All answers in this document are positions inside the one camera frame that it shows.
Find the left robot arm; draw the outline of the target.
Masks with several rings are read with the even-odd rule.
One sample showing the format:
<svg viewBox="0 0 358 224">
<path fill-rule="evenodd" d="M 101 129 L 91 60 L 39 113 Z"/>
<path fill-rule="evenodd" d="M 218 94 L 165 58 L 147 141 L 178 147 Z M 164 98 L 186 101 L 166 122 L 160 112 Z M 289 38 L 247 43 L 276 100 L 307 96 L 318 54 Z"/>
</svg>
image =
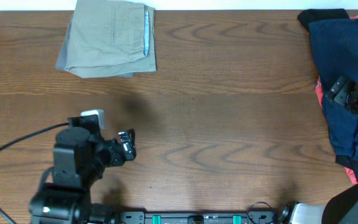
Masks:
<svg viewBox="0 0 358 224">
<path fill-rule="evenodd" d="M 55 138 L 53 181 L 42 184 L 30 201 L 31 223 L 119 223 L 112 207 L 91 202 L 90 188 L 106 168 L 135 159 L 135 131 L 105 140 L 96 114 L 69 118 L 68 125 Z"/>
</svg>

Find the light khaki shorts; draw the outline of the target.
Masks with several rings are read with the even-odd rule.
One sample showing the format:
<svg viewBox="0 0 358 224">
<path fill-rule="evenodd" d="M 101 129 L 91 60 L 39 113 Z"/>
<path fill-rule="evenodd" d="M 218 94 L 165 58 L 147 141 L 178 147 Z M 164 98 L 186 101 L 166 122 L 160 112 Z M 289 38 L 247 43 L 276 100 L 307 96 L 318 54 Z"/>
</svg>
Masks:
<svg viewBox="0 0 358 224">
<path fill-rule="evenodd" d="M 80 0 L 71 17 L 69 68 L 138 62 L 142 72 L 157 69 L 155 9 L 129 1 Z"/>
</svg>

